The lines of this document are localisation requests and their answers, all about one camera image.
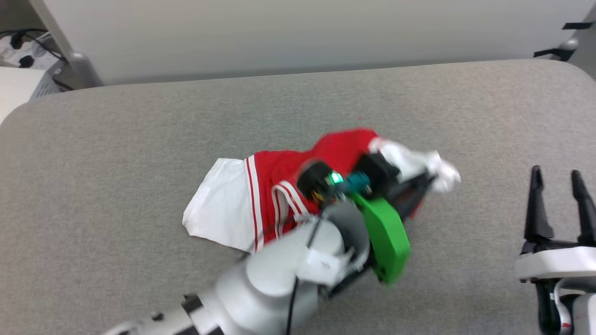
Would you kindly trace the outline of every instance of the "green led indicator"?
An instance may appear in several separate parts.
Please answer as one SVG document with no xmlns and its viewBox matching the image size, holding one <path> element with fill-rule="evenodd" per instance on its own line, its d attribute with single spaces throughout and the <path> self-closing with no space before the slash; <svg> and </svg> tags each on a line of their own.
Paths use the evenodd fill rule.
<svg viewBox="0 0 596 335">
<path fill-rule="evenodd" d="M 337 184 L 338 182 L 343 182 L 342 175 L 337 172 L 332 172 L 330 177 L 331 177 L 331 182 L 334 184 Z"/>
</svg>

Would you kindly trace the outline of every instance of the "white panel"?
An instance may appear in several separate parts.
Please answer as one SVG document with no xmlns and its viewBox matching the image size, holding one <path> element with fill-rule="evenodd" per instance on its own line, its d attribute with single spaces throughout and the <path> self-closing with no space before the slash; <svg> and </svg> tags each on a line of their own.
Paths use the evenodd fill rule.
<svg viewBox="0 0 596 335">
<path fill-rule="evenodd" d="M 104 84 L 530 58 L 595 0 L 45 0 Z"/>
</svg>

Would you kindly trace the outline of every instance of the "gray table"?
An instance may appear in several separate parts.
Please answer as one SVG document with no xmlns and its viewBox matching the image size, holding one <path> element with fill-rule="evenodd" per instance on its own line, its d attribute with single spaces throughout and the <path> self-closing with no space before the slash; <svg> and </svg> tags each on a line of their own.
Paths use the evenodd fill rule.
<svg viewBox="0 0 596 335">
<path fill-rule="evenodd" d="M 52 95 L 0 126 L 0 333 L 95 334 L 204 289 L 238 252 L 182 212 L 218 157 L 309 148 L 366 126 L 437 149 L 463 182 L 407 224 L 391 288 L 368 275 L 296 334 L 536 334 L 514 279 L 530 168 L 556 233 L 596 195 L 596 83 L 568 64 L 494 61 L 112 86 Z"/>
</svg>

